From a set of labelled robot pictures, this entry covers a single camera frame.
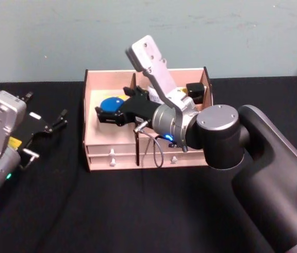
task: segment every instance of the white knob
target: white knob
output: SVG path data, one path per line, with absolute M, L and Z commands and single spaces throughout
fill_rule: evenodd
M 110 157 L 114 157 L 115 156 L 115 150 L 111 149 L 110 153 L 108 154 Z
M 116 160 L 114 158 L 112 158 L 112 160 L 110 162 L 110 166 L 111 167 L 115 167 L 116 166 Z
M 178 162 L 178 159 L 176 158 L 176 156 L 174 155 L 171 159 L 171 164 L 176 164 L 176 162 Z

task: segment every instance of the pink wooden box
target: pink wooden box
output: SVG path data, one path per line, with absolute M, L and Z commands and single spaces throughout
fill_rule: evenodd
M 213 104 L 212 87 L 206 68 L 171 69 L 170 73 L 179 87 L 184 87 L 186 83 L 203 83 L 206 94 L 204 103 L 198 105 L 199 110 Z M 105 98 L 124 97 L 123 87 L 132 86 L 133 75 L 135 75 L 136 84 L 146 89 L 149 84 L 148 78 L 133 70 L 86 71 L 83 146 L 90 171 L 156 168 L 153 161 L 153 143 L 151 142 L 145 154 L 149 138 L 143 134 L 139 136 L 140 166 L 136 165 L 134 123 L 125 126 L 100 123 L 95 111 L 95 107 L 100 106 Z M 156 136 L 151 129 L 145 129 L 145 131 Z M 170 148 L 166 140 L 159 139 L 159 143 L 164 152 L 163 167 L 206 165 L 203 150 L 189 149 L 187 153 L 183 153 L 181 148 Z M 173 157 L 177 159 L 176 163 L 172 162 Z M 160 164 L 161 156 L 158 149 L 156 149 L 156 158 Z

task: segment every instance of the gray circular cap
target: gray circular cap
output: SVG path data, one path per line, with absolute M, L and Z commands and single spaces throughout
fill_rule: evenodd
M 209 131 L 225 130 L 239 119 L 239 113 L 229 105 L 214 105 L 202 110 L 196 119 L 198 126 Z

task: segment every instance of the black tablecloth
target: black tablecloth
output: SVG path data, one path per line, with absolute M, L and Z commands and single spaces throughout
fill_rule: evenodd
M 297 148 L 297 77 L 214 79 L 214 103 L 260 108 Z M 28 110 L 68 127 L 0 191 L 0 252 L 272 252 L 235 199 L 236 171 L 208 167 L 89 173 L 82 82 L 0 84 L 34 92 Z

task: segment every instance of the blue disc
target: blue disc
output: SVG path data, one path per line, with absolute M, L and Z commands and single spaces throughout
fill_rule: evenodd
M 119 107 L 124 103 L 124 100 L 116 97 L 111 97 L 103 100 L 101 108 L 105 112 L 116 112 Z

